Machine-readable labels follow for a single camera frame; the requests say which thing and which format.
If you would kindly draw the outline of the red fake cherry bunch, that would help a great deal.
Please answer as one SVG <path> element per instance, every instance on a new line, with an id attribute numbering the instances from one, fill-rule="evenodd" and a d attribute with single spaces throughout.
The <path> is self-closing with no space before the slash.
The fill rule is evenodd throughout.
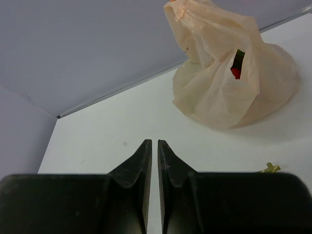
<path id="1" fill-rule="evenodd" d="M 231 72 L 234 75 L 235 79 L 240 79 L 244 56 L 245 53 L 243 51 L 237 50 L 231 67 Z"/>

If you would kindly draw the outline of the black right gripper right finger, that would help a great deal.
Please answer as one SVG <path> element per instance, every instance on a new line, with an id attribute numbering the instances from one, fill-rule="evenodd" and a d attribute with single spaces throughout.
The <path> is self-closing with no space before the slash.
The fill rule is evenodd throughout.
<path id="1" fill-rule="evenodd" d="M 197 172 L 158 141 L 164 234 L 309 234 L 312 197 L 286 173 Z"/>

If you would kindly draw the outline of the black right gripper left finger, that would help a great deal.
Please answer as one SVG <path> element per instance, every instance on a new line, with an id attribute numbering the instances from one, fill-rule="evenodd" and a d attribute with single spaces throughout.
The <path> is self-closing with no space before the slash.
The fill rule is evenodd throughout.
<path id="1" fill-rule="evenodd" d="M 144 234 L 152 142 L 105 175 L 10 175 L 0 183 L 3 234 Z"/>

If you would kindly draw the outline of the translucent peach plastic bag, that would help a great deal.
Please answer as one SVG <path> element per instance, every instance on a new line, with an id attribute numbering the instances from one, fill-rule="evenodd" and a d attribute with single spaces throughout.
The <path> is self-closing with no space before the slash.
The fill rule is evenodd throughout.
<path id="1" fill-rule="evenodd" d="M 164 12 L 188 56 L 173 77 L 173 104 L 213 128 L 248 125 L 283 107 L 298 91 L 292 56 L 262 40 L 256 20 L 226 11 L 210 0 L 173 0 Z M 240 79 L 231 67 L 245 53 Z"/>

